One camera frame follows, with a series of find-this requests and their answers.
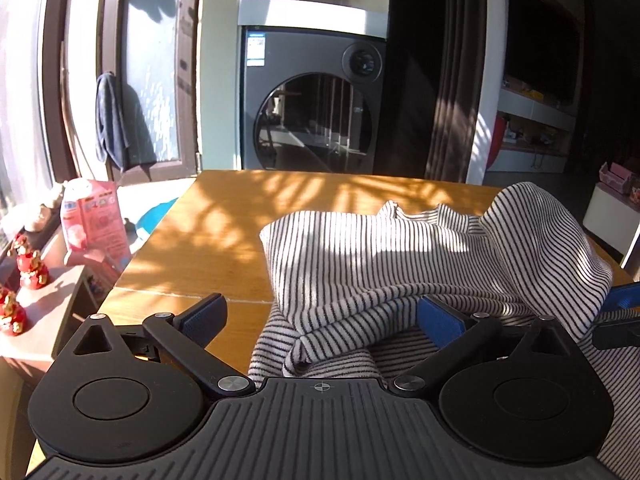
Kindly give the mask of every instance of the door frame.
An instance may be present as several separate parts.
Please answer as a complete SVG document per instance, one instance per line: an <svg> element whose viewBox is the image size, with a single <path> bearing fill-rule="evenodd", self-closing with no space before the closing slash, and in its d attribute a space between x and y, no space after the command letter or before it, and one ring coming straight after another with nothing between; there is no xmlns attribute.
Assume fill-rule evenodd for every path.
<svg viewBox="0 0 640 480"><path fill-rule="evenodd" d="M113 72L122 102L122 34L124 0L100 0L98 11L96 77ZM120 172L108 158L108 171L119 184L185 178L197 174L196 37L198 0L178 0L175 47L175 122L179 160L140 164Z"/></svg>

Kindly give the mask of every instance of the triangular cutout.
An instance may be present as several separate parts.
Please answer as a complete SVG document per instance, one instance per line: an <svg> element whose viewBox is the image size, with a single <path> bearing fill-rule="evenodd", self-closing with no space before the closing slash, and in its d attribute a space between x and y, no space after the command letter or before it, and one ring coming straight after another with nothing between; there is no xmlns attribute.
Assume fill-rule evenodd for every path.
<svg viewBox="0 0 640 480"><path fill-rule="evenodd" d="M74 350L76 355L99 354L101 352L110 352L111 345L104 335L101 326L92 325L86 331L80 344Z"/></svg>
<svg viewBox="0 0 640 480"><path fill-rule="evenodd" d="M539 354L569 355L569 351L551 328L540 330L538 337L531 346L531 351Z"/></svg>

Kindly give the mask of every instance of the red figurine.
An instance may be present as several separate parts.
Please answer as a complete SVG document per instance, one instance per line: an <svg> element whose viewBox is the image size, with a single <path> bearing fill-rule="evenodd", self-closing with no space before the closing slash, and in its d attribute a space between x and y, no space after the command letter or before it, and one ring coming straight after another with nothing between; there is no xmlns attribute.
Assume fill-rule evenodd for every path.
<svg viewBox="0 0 640 480"><path fill-rule="evenodd" d="M7 335L19 335L26 328L27 315L15 299L15 292L0 286L0 330Z"/></svg>
<svg viewBox="0 0 640 480"><path fill-rule="evenodd" d="M40 251L31 248L25 235L15 235L8 254L14 253L20 270L20 286L35 290L49 283L49 269L40 259Z"/></svg>

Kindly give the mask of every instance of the blue and white sticker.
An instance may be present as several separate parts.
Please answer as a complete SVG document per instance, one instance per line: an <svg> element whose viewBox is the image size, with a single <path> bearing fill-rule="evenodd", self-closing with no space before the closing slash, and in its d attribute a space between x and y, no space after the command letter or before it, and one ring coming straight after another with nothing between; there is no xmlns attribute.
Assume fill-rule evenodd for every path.
<svg viewBox="0 0 640 480"><path fill-rule="evenodd" d="M266 37L264 32L249 32L246 40L246 65L264 66Z"/></svg>

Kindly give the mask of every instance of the striped fabric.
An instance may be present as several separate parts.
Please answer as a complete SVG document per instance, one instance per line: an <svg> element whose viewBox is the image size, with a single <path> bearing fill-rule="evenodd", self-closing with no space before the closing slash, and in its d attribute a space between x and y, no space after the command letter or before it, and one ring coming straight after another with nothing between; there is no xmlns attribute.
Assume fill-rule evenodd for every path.
<svg viewBox="0 0 640 480"><path fill-rule="evenodd" d="M301 211L267 225L260 239L275 299L252 355L256 383L398 375L435 352L415 327L424 294L506 324L554 314L614 401L601 459L640 480L639 350L591 345L612 272L544 190L511 186L481 217L445 205L409 216L393 202L375 216Z"/></svg>

